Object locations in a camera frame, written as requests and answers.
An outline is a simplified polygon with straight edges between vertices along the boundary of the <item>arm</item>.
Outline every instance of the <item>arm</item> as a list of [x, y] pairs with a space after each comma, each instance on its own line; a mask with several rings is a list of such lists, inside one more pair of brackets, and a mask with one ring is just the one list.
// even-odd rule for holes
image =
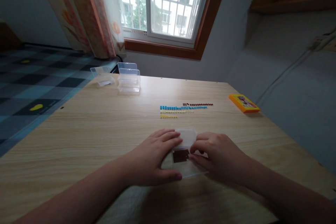
[[268, 169], [244, 154], [223, 134], [206, 132], [197, 136], [190, 149], [206, 152], [208, 159], [189, 155], [189, 159], [206, 168], [216, 180], [230, 180], [262, 195], [281, 209], [290, 223], [333, 223], [336, 206], [322, 195]]
[[182, 142], [174, 129], [151, 134], [133, 151], [113, 160], [14, 223], [93, 223], [132, 185], [153, 186], [182, 179], [175, 170], [161, 170], [167, 153]]

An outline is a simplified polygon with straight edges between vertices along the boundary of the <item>tree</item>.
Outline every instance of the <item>tree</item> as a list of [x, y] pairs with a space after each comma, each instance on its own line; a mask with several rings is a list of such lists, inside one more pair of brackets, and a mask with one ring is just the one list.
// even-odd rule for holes
[[[134, 29], [147, 30], [147, 9], [146, 9], [146, 0], [135, 0], [136, 3], [135, 9], [133, 10], [133, 27]], [[151, 4], [151, 16], [155, 17], [155, 23], [152, 23], [153, 32], [162, 32], [162, 17], [161, 10], [156, 6], [156, 4], [152, 1]], [[127, 13], [127, 27], [132, 28], [132, 18], [131, 13]]]

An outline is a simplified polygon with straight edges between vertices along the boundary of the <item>yellow box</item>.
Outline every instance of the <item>yellow box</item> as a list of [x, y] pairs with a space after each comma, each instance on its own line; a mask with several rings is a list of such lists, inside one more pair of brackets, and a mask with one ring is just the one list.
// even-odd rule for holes
[[229, 99], [243, 112], [243, 113], [257, 113], [260, 111], [257, 105], [251, 102], [245, 95], [230, 94]]

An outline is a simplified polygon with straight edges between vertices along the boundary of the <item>power outlet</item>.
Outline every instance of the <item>power outlet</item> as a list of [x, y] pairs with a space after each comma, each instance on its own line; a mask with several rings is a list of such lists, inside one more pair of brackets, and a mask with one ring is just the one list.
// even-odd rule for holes
[[312, 51], [320, 51], [333, 38], [334, 36], [329, 35], [317, 36], [307, 45], [307, 49]]
[[330, 41], [322, 50], [336, 52], [336, 38]]

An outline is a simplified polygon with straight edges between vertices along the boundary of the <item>curtain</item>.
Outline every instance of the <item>curtain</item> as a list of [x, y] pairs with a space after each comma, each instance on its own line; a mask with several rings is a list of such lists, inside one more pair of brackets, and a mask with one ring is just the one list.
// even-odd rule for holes
[[74, 50], [96, 58], [125, 54], [118, 0], [48, 0]]

